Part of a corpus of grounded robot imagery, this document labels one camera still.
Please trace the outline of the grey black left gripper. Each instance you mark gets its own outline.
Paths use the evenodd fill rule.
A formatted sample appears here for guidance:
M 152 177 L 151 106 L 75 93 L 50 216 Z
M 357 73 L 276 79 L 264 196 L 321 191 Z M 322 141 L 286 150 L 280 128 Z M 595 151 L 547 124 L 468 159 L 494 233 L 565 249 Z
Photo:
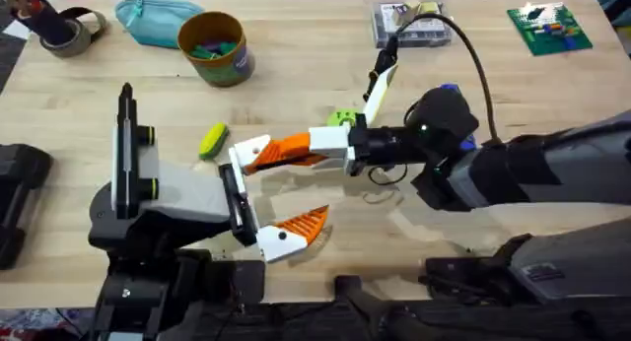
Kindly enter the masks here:
M 265 134 L 234 144 L 231 163 L 252 164 L 270 140 Z M 116 149 L 111 179 L 90 206 L 88 242 L 105 252 L 171 252 L 230 232 L 244 246 L 257 242 L 272 263 L 309 247 L 327 220 L 324 205 L 257 231 L 230 165 L 207 175 L 160 160 L 152 147 L 141 149 L 126 169 L 120 156 Z

